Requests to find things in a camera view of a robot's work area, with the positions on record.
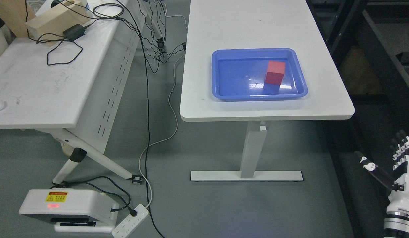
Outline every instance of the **white cable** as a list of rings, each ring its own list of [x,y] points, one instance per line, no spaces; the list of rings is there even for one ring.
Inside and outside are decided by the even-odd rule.
[[[167,18],[172,18],[172,17],[182,17],[182,18],[184,18],[184,22],[185,22],[185,29],[186,29],[186,30],[188,30],[188,27],[187,27],[187,20],[185,20],[185,17],[184,17],[183,15],[172,15],[172,16],[167,16],[167,5],[166,5],[165,3],[159,3],[159,2],[157,2],[156,0],[154,0],[154,3],[164,5],[164,7],[165,7],[165,9],[164,9],[164,13],[165,13],[165,16],[166,16]]]
[[[144,176],[143,172],[141,171],[141,157],[143,157],[143,154],[144,154],[144,152],[147,150],[147,148],[150,148],[151,146],[156,145],[156,144],[158,144],[158,143],[167,141],[167,140],[171,139],[172,137],[174,137],[174,135],[177,133],[177,130],[178,130],[178,119],[177,119],[177,115],[176,115],[176,113],[175,113],[175,111],[174,111],[174,109],[172,108],[172,105],[171,105],[171,95],[172,95],[172,93],[174,92],[174,88],[175,88],[175,86],[176,86],[176,84],[177,84],[177,78],[176,78],[176,75],[175,75],[175,71],[176,71],[176,69],[177,69],[177,63],[178,63],[178,61],[179,61],[182,57],[184,57],[184,56],[185,56],[185,55],[180,56],[180,57],[177,59],[177,61],[175,62],[175,64],[174,64],[174,86],[172,87],[171,92],[169,93],[169,96],[168,96],[168,104],[169,104],[169,107],[171,108],[172,113],[174,114],[175,121],[177,122],[177,126],[176,126],[176,128],[175,128],[175,131],[174,131],[174,133],[173,133],[170,137],[168,137],[168,138],[166,138],[166,139],[163,139],[163,140],[160,140],[160,141],[157,141],[157,142],[154,142],[154,143],[150,144],[148,147],[144,148],[144,150],[143,150],[143,152],[141,152],[140,158],[139,158],[139,160],[138,160],[138,170],[140,171],[140,174],[141,174],[141,176],[143,176],[144,180],[146,180],[146,183],[147,183],[147,185],[149,186],[149,189],[150,189],[150,200],[149,200],[149,203],[145,206],[145,208],[148,208],[148,207],[150,206],[150,204],[152,203],[153,192],[152,192],[152,186],[150,185],[150,182],[147,180],[146,176]]]

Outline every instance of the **table foot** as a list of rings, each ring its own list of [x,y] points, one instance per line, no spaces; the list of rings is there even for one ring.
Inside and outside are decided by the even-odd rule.
[[[191,181],[277,181],[301,182],[301,171],[255,171],[252,178],[240,178],[240,171],[191,171]]]

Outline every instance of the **table leg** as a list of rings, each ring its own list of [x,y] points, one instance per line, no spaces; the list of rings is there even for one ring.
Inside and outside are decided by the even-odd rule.
[[[248,122],[240,171],[191,171],[191,181],[303,181],[301,171],[255,171],[266,133],[264,121]]]
[[[266,138],[265,121],[250,121],[247,125],[240,166],[240,178],[253,178]]]
[[[65,129],[38,129],[38,131],[49,133],[58,141],[62,141],[72,146],[73,148],[81,148],[87,152],[87,156],[99,164],[105,166],[112,172],[121,176],[124,179],[134,179],[134,175],[128,170],[124,169],[104,154],[93,148],[91,145],[84,142],[82,139],[76,137]],[[58,175],[53,180],[53,183],[60,184],[66,178],[66,176],[78,165],[79,163],[68,160],[64,167],[59,171]]]

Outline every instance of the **wooden block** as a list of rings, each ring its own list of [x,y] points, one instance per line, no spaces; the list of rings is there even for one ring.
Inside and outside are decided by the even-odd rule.
[[[36,15],[27,5],[28,20]],[[16,37],[27,37],[25,0],[0,0],[0,18]]]
[[[33,18],[31,21],[27,22],[27,28],[29,32],[33,35],[34,39],[38,39],[41,35],[45,33],[54,33],[59,36],[63,36],[63,32],[75,24],[83,25],[89,18],[84,7],[78,6],[81,5],[81,2],[78,0],[65,1],[64,4],[70,9],[78,12],[79,14],[73,12],[62,4],[58,4],[43,14]],[[61,39],[61,37],[46,35],[42,39]]]
[[[285,63],[269,61],[266,71],[265,83],[281,85],[285,74]]]

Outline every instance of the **red light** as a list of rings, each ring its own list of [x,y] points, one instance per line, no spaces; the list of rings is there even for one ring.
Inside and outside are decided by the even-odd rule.
[[[51,203],[47,205],[48,208],[58,208],[59,206],[60,206],[59,204],[51,204]]]

